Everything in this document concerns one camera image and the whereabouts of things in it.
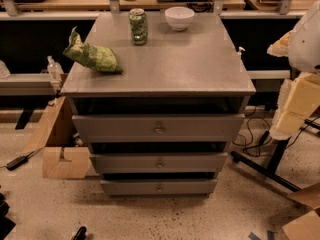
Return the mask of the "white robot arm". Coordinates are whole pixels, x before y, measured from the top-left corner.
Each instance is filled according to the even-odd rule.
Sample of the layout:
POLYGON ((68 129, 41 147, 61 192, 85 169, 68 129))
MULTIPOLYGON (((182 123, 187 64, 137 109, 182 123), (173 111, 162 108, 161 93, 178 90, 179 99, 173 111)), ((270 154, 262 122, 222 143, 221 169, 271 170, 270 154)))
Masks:
POLYGON ((270 45, 267 53, 287 57, 289 65, 300 72, 294 80, 283 82, 270 129, 273 139, 286 140, 320 106, 320 1, 291 31, 270 45))

